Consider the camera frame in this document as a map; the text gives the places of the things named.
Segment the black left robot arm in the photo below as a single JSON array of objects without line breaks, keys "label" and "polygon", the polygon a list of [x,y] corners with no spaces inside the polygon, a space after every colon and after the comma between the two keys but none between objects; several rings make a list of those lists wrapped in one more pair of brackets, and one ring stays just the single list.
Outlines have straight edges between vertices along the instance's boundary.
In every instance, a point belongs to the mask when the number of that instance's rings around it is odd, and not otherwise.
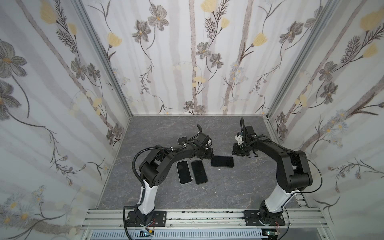
[{"label": "black left robot arm", "polygon": [[141,184],[139,202],[134,206],[123,207],[123,223],[125,226],[149,226],[155,221],[155,199],[160,184],[168,176],[172,165],[185,159],[197,158],[210,160],[213,158],[212,139],[199,131],[191,138],[180,138],[177,147],[154,147],[139,151],[132,161],[135,177]]}]

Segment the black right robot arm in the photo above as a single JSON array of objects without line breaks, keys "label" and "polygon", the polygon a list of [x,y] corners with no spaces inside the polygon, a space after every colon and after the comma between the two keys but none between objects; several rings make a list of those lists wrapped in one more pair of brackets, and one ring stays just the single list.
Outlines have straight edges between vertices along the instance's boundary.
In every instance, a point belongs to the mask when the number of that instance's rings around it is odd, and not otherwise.
[{"label": "black right robot arm", "polygon": [[303,151],[287,149],[265,135],[257,135],[252,126],[240,120],[241,131],[235,136],[232,155],[250,157],[262,152],[277,164],[277,185],[271,195],[262,201],[257,211],[244,211],[247,226],[285,226],[283,212],[286,204],[296,194],[305,194],[313,184],[310,169],[312,162]]}]

